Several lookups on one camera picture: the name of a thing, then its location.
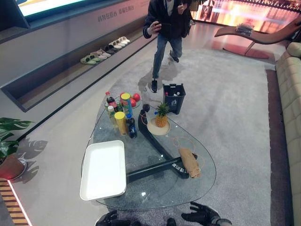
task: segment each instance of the white plate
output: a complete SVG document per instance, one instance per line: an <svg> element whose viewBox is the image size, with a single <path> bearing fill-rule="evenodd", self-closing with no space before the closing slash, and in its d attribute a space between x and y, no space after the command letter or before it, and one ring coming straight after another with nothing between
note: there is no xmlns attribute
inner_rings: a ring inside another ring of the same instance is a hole
<svg viewBox="0 0 301 226"><path fill-rule="evenodd" d="M121 140L91 144L86 149L80 197L85 200L122 195L127 187L124 144Z"/></svg>
<svg viewBox="0 0 301 226"><path fill-rule="evenodd" d="M151 119L150 122L147 123L147 129L153 135L162 136L170 131L170 123L167 120L167 123L164 127L158 127L156 125L156 119Z"/></svg>

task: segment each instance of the beige sofa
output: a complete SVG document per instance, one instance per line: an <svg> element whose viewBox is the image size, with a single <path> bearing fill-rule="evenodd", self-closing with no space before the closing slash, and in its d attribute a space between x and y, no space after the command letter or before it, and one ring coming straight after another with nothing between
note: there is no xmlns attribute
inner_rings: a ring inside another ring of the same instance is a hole
<svg viewBox="0 0 301 226"><path fill-rule="evenodd" d="M294 225L301 226L301 43L276 63L291 173Z"/></svg>

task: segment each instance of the red apple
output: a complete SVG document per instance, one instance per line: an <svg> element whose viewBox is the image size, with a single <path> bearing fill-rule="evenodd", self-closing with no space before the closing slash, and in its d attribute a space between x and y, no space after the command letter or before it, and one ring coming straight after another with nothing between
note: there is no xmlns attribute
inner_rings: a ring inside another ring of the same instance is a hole
<svg viewBox="0 0 301 226"><path fill-rule="evenodd" d="M140 100L140 95L138 93L134 93L133 99L138 102Z"/></svg>
<svg viewBox="0 0 301 226"><path fill-rule="evenodd" d="M136 101L133 98L131 98L131 106L136 107Z"/></svg>

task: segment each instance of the jeans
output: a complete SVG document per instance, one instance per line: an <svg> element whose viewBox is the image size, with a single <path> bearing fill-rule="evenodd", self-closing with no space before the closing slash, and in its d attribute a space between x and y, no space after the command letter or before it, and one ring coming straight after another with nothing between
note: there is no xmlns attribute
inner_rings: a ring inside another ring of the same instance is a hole
<svg viewBox="0 0 301 226"><path fill-rule="evenodd" d="M154 67L152 71L152 77L154 79L159 78L159 70L161 67L161 63L164 56L165 46L167 42L170 43L173 50L170 55L172 57L181 57L182 56L182 37L176 39L168 39L164 37L162 34L158 35L158 43L157 43L157 52L155 53L154 58Z"/></svg>

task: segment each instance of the brown lounge chair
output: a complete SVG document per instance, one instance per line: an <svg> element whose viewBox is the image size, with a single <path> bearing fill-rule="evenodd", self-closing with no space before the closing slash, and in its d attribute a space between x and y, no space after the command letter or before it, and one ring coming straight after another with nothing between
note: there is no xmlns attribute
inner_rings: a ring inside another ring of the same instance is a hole
<svg viewBox="0 0 301 226"><path fill-rule="evenodd" d="M300 29L301 29L301 16L294 19L292 22L290 22L287 26L285 26L281 30L279 30L275 33L271 33L271 34L252 31L252 35L248 36L248 35L244 35L244 34L240 34L240 33L236 32L236 27L234 27L234 26L226 26L226 27L220 28L217 31L217 33L215 34L215 37L229 34L229 35L238 35L238 36L244 37L246 39L252 40L252 43L247 48L245 48L243 51L241 51L241 50L239 50L239 48L235 48L235 47L232 47L232 48L224 47L223 49L227 50L229 52L244 55L247 57L267 59L267 58L269 58L269 56L264 53L253 54L253 56L250 56L250 55L248 55L248 52L255 43L260 43L260 44L265 44L265 45L274 44L274 43L277 43L277 42L280 42L280 41L283 41L283 40L289 38L290 36L292 36L295 32L297 32Z"/></svg>

